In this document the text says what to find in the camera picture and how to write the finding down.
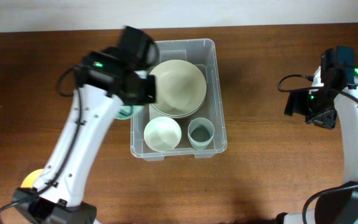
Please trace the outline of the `small teal bowl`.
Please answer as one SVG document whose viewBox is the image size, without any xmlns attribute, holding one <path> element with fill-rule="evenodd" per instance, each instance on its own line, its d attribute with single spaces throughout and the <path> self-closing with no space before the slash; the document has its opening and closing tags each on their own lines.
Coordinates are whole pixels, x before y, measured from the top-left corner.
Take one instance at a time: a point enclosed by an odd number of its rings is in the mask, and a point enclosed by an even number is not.
<svg viewBox="0 0 358 224">
<path fill-rule="evenodd" d="M 131 119 L 134 115 L 141 112 L 143 110 L 143 106 L 141 105 L 133 105 L 133 106 L 122 106 L 121 110 L 115 116 L 116 119 Z"/>
</svg>

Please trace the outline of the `cream white bowl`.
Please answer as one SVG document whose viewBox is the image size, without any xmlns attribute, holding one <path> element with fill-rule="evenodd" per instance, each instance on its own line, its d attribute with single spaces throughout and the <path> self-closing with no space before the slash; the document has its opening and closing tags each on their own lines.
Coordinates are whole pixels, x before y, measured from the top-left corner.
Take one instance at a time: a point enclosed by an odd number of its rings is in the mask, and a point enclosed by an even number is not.
<svg viewBox="0 0 358 224">
<path fill-rule="evenodd" d="M 206 79 L 202 71 L 185 60 L 167 60 L 152 69 L 157 94 L 206 93 Z"/>
</svg>

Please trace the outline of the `white small bowl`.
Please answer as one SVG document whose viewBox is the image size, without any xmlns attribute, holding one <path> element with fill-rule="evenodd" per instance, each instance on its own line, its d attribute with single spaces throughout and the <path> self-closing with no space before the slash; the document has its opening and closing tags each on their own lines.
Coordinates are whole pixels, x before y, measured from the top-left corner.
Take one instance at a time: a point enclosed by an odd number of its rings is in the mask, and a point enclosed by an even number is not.
<svg viewBox="0 0 358 224">
<path fill-rule="evenodd" d="M 154 151 L 175 149 L 181 141 L 181 127 L 172 118 L 158 117 L 149 121 L 144 129 L 146 145 Z"/>
</svg>

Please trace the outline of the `grey translucent cup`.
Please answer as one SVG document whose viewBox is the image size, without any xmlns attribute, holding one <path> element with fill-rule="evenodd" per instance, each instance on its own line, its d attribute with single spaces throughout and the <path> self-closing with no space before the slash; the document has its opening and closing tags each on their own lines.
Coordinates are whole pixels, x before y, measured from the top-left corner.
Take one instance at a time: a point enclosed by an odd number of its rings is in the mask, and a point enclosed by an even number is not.
<svg viewBox="0 0 358 224">
<path fill-rule="evenodd" d="M 203 142 L 214 136 L 214 125 L 206 118 L 195 118 L 188 125 L 188 138 Z"/>
</svg>

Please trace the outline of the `cream white cup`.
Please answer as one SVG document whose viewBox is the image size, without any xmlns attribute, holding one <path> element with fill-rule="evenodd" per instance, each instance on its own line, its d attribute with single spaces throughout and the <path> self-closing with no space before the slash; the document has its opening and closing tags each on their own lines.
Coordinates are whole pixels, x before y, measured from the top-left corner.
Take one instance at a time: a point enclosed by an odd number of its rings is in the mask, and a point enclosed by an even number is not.
<svg viewBox="0 0 358 224">
<path fill-rule="evenodd" d="M 208 147 L 208 145 L 213 141 L 213 139 L 210 138 L 207 141 L 199 142 L 194 140 L 192 137 L 189 137 L 189 141 L 194 150 L 203 150 Z"/>
</svg>

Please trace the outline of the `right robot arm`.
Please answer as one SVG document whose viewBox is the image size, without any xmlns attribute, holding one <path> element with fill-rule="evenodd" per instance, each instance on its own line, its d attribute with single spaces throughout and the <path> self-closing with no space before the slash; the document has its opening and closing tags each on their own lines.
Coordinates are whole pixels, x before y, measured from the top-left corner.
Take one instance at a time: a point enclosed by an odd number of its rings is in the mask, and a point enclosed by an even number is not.
<svg viewBox="0 0 358 224">
<path fill-rule="evenodd" d="M 307 88 L 288 91 L 285 115 L 300 114 L 324 129 L 341 125 L 344 177 L 339 187 L 312 195 L 300 213 L 281 213 L 275 223 L 358 223 L 358 65 L 352 47 L 335 46 Z"/>
</svg>

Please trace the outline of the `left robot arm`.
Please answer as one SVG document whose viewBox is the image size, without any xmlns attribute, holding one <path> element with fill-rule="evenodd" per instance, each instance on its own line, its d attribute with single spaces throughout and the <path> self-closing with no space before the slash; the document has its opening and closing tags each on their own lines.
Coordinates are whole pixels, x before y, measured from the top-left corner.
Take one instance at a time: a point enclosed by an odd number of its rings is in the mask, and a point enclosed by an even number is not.
<svg viewBox="0 0 358 224">
<path fill-rule="evenodd" d="M 63 131 L 41 175 L 13 195 L 31 223 L 96 223 L 97 208 L 84 202 L 85 185 L 101 143 L 123 106 L 155 102 L 154 54 L 91 52 L 70 69 L 76 89 Z"/>
</svg>

